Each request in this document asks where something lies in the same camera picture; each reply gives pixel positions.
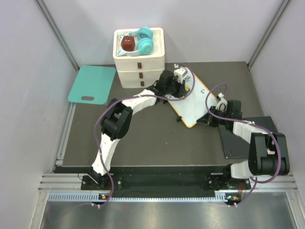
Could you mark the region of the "yellow-framed whiteboard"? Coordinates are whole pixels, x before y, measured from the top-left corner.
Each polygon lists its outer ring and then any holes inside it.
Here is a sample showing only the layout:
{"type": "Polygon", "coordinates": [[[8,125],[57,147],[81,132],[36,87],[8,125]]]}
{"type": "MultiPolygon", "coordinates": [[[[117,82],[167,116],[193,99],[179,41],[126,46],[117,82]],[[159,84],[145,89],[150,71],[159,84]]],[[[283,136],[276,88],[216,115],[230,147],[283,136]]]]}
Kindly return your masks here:
{"type": "Polygon", "coordinates": [[[182,118],[183,123],[191,128],[197,124],[197,120],[208,113],[205,106],[205,99],[209,93],[208,87],[191,72],[189,81],[185,80],[185,87],[190,88],[188,97],[184,100],[177,101],[172,95],[168,95],[167,98],[173,99],[170,101],[170,105],[174,111],[182,118]]]}

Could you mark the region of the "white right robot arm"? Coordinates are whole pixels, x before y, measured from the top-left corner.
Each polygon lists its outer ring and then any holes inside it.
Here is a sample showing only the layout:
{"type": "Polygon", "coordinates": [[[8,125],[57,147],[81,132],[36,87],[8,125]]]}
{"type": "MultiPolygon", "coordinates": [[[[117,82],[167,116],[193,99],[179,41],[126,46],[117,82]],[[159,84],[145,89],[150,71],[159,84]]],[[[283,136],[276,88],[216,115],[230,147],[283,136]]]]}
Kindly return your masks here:
{"type": "Polygon", "coordinates": [[[269,175],[272,181],[276,176],[286,176],[290,172],[290,162],[286,137],[282,133],[274,133],[253,121],[242,118],[241,102],[230,100],[217,105],[205,105],[207,114],[199,118],[201,124],[218,127],[223,125],[227,131],[243,139],[249,144],[248,159],[230,164],[222,177],[226,188],[235,188],[240,179],[269,175]]]}

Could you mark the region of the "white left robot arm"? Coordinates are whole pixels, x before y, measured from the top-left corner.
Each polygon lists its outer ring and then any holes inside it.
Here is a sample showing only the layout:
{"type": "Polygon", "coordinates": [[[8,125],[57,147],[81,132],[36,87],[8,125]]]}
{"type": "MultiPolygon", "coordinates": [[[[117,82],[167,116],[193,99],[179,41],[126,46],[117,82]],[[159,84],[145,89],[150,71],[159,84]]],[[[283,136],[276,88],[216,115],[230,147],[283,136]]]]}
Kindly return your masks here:
{"type": "Polygon", "coordinates": [[[160,100],[180,101],[187,95],[185,79],[188,69],[180,67],[173,72],[164,70],[159,80],[141,93],[125,98],[112,99],[99,118],[101,122],[101,140],[98,153],[89,173],[91,183],[97,189],[108,184],[106,174],[110,171],[111,160],[118,142],[127,134],[132,116],[144,108],[154,106],[160,100]]]}

